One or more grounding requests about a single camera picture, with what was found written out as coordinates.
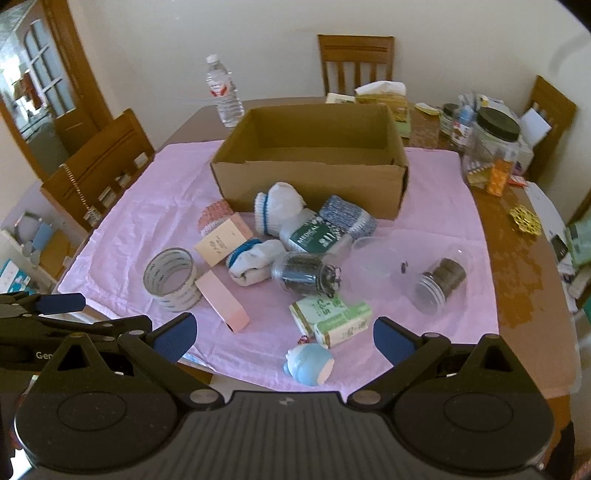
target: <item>clear plastic container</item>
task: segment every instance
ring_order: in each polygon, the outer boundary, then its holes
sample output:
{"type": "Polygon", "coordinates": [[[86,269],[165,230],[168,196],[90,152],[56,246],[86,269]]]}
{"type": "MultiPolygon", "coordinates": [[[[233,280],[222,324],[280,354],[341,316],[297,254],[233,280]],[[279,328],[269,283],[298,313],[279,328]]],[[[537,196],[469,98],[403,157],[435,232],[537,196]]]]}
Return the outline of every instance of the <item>clear plastic container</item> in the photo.
{"type": "Polygon", "coordinates": [[[326,222],[308,208],[283,222],[279,239],[290,252],[330,254],[336,262],[341,262],[347,256],[353,244],[351,235],[326,222]],[[300,241],[302,237],[305,237],[305,242],[300,241]]]}
{"type": "Polygon", "coordinates": [[[343,262],[345,301],[385,300],[400,296],[400,256],[388,237],[359,238],[343,262]]]}
{"type": "Polygon", "coordinates": [[[285,291],[331,299],[340,290],[340,268],[329,265],[330,258],[288,252],[275,260],[271,277],[285,291]]]}
{"type": "Polygon", "coordinates": [[[453,115],[457,109],[458,105],[456,103],[446,103],[443,105],[443,111],[439,115],[439,128],[441,129],[441,133],[448,137],[452,134],[453,115]]]}
{"type": "Polygon", "coordinates": [[[467,280],[472,265],[472,256],[463,247],[450,246],[427,271],[415,278],[410,301],[424,315],[439,313],[467,280]]]}
{"type": "Polygon", "coordinates": [[[517,122],[505,113],[494,108],[481,108],[462,160],[466,183],[486,188],[495,162],[515,164],[520,131],[517,122]]]}

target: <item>green package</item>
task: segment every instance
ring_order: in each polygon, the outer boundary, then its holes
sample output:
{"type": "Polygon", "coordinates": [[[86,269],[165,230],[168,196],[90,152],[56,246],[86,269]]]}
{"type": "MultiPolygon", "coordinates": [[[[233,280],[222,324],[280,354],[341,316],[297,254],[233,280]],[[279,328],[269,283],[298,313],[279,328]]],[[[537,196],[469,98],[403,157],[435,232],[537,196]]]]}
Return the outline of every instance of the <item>green package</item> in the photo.
{"type": "Polygon", "coordinates": [[[314,296],[305,297],[290,305],[290,312],[301,334],[312,338],[316,323],[345,312],[347,308],[338,296],[332,299],[314,296]]]}
{"type": "Polygon", "coordinates": [[[314,326],[316,341],[331,348],[368,328],[372,310],[364,301],[314,326]]]}

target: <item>screw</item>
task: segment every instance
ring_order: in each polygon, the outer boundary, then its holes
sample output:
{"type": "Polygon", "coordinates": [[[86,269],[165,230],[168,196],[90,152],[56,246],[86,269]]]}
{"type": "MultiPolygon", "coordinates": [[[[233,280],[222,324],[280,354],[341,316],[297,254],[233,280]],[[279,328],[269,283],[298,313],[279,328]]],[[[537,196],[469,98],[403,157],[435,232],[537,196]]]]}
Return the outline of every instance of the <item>screw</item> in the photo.
{"type": "Polygon", "coordinates": [[[375,405],[382,400],[382,395],[374,390],[359,390],[353,394],[353,401],[359,405],[375,405]]]}
{"type": "Polygon", "coordinates": [[[215,390],[209,388],[201,388],[191,392],[189,399],[199,405],[207,405],[213,403],[218,399],[218,393],[215,390]]]}

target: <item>small figurine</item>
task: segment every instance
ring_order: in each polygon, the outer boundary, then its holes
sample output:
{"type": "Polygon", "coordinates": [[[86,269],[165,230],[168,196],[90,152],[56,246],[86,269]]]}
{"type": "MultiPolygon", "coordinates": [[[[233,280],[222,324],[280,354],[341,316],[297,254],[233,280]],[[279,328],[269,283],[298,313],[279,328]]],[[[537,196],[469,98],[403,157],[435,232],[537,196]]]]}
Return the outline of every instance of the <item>small figurine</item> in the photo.
{"type": "Polygon", "coordinates": [[[287,362],[283,365],[286,374],[309,387],[322,385],[332,372],[335,359],[318,343],[304,343],[289,350],[287,362]]]}

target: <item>blue gripper pad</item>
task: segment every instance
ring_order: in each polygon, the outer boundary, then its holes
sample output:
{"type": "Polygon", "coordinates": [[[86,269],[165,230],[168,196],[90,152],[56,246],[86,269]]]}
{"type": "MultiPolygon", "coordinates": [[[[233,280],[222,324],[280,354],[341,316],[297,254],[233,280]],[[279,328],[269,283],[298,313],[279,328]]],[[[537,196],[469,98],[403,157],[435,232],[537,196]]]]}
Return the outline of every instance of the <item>blue gripper pad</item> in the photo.
{"type": "Polygon", "coordinates": [[[146,343],[172,363],[178,362],[195,340],[197,320],[191,313],[182,313],[146,336],[146,343]]]}
{"type": "Polygon", "coordinates": [[[380,317],[375,321],[374,345],[386,357],[388,362],[395,367],[417,350],[416,343],[420,337],[407,330],[405,331],[406,334],[403,335],[387,322],[391,322],[391,320],[385,317],[380,317]]]}
{"type": "Polygon", "coordinates": [[[43,295],[35,304],[42,315],[57,313],[81,312],[86,306],[86,299],[81,293],[64,293],[62,295],[43,295]]]}

